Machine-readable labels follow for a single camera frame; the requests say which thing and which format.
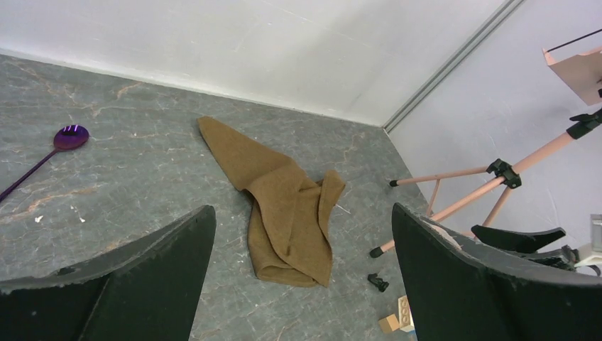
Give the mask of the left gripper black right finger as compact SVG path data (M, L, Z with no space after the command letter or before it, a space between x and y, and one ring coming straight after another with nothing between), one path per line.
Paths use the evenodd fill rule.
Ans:
M395 204L392 233L420 340L600 340L601 279L474 241Z

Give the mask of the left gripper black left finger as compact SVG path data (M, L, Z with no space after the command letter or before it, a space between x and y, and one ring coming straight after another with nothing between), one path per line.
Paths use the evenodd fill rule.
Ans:
M2 340L186 340L217 221L205 205L44 277L1 282Z

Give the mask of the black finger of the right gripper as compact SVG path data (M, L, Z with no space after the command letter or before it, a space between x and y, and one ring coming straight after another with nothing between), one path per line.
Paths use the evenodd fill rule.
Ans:
M496 249L533 254L539 249L566 236L561 227L543 232L513 232L474 225L471 232L484 244Z

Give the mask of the brown cloth napkin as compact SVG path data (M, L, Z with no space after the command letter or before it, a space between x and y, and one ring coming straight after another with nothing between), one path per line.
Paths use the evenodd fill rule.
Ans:
M335 170L313 181L289 156L211 117L200 133L231 184L250 194L248 249L258 279L290 286L329 286L329 218L345 183Z

